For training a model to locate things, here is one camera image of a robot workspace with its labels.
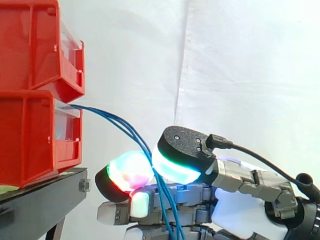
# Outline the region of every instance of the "black cable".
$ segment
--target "black cable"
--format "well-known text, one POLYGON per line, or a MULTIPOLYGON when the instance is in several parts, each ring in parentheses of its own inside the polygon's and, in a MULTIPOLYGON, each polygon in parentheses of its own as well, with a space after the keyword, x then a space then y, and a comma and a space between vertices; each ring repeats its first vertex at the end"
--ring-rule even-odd
POLYGON ((278 174, 280 174, 282 177, 294 183, 298 187, 298 189, 310 199, 310 201, 317 204, 320 203, 320 190, 317 188, 316 185, 314 185, 313 179, 310 175, 306 173, 300 173, 296 177, 296 179, 294 179, 293 177, 282 171, 279 167, 274 165, 272 162, 268 161, 267 159, 255 153, 254 151, 251 151, 243 146, 239 146, 233 143, 229 145, 229 148, 241 151, 264 163, 265 165, 276 171, 278 174))
POLYGON ((310 201, 320 204, 320 189, 318 189, 317 186, 314 185, 312 177, 306 173, 300 173, 294 179, 293 177, 282 171, 279 167, 274 165, 272 162, 268 161, 254 151, 251 151, 243 146, 236 145, 232 141, 229 141, 222 136, 210 134, 205 141, 205 147, 211 149, 212 151, 216 148, 235 149, 248 154, 276 171, 289 182, 295 184, 298 189, 310 199, 310 201))
POLYGON ((243 146, 239 146, 236 144, 233 144, 232 149, 241 151, 245 154, 248 154, 252 157, 254 157, 255 159, 258 159, 260 162, 264 163, 265 165, 267 165, 268 167, 270 167, 271 169, 273 169, 274 171, 276 171, 278 174, 280 174, 281 176, 283 176, 285 179, 287 179, 288 181, 294 183, 297 186, 305 186, 305 184, 303 184, 300 181, 297 181, 296 179, 294 179, 293 177, 291 177, 289 174, 285 173, 283 170, 281 170, 279 167, 277 167, 276 165, 274 165, 272 162, 268 161, 267 159, 265 159, 264 157, 260 156, 259 154, 255 153, 254 151, 251 151, 243 146))

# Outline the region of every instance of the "green light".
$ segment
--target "green light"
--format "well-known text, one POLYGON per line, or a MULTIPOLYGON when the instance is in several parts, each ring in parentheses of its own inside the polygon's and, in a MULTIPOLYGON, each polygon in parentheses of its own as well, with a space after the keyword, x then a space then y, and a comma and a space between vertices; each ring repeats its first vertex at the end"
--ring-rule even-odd
POLYGON ((161 176, 174 183, 186 185, 194 182, 200 176, 200 172, 166 159, 157 147, 152 152, 152 164, 161 176))

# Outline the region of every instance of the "cable connector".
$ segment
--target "cable connector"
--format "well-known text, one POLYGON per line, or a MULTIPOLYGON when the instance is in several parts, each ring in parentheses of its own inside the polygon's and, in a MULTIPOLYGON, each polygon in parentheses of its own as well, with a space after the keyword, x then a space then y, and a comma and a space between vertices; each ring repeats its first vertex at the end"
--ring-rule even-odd
POLYGON ((231 149, 234 143, 227 140, 226 138, 214 134, 210 134, 205 140, 205 145, 207 148, 214 149, 231 149))

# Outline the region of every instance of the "robotic finger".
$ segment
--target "robotic finger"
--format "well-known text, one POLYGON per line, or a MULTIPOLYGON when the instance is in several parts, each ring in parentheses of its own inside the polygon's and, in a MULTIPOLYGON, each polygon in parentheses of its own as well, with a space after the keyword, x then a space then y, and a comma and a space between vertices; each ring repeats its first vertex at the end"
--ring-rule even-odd
MULTIPOLYGON (((168 186, 177 204, 179 221, 182 226, 196 226, 211 223, 215 207, 214 188, 203 183, 168 186)), ((164 201, 169 222, 175 218, 170 204, 164 201)), ((137 189, 131 198, 121 203, 105 202, 98 208, 97 220, 106 225, 162 225, 164 223, 158 187, 156 184, 137 189)))

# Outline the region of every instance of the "led light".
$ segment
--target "led light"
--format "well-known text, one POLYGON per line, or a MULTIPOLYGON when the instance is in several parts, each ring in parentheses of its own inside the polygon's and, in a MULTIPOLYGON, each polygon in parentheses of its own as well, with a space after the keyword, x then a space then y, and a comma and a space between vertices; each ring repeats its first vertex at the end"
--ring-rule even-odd
POLYGON ((200 172, 175 164, 166 159, 156 147, 152 152, 152 164, 164 178, 179 184, 189 184, 197 180, 200 172))
POLYGON ((154 172, 143 151, 130 151, 112 160, 106 167, 112 182, 123 192, 145 186, 154 177, 154 172))

